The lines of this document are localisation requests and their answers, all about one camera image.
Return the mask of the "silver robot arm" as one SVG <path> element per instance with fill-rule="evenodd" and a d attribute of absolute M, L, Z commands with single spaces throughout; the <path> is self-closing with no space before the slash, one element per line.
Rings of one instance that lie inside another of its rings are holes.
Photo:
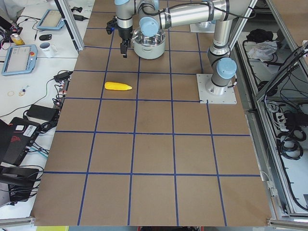
<path fill-rule="evenodd" d="M 246 19 L 245 13 L 249 5 L 248 0 L 203 0 L 160 10 L 156 0 L 116 0 L 116 16 L 113 22 L 122 38 L 121 54 L 127 57 L 127 49 L 132 39 L 134 15 L 139 16 L 141 32 L 147 37 L 154 37 L 159 30 L 171 27 L 215 21 L 213 42 L 207 55 L 213 75 L 206 86 L 211 94 L 222 95 L 230 79 L 235 75 L 235 70 L 226 72 L 226 65 L 233 62 L 227 57 L 231 51 L 229 37 L 232 21 L 237 17 Z"/>

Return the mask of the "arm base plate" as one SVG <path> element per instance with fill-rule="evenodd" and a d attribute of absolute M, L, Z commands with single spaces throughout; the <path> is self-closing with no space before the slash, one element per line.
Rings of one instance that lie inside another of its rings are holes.
<path fill-rule="evenodd" d="M 218 87 L 212 83 L 212 74 L 197 74 L 199 102 L 203 104 L 237 104 L 231 79 L 225 87 Z"/>
<path fill-rule="evenodd" d="M 214 33 L 215 26 L 216 26 L 216 21 L 190 24 L 190 32 L 192 33 Z"/>

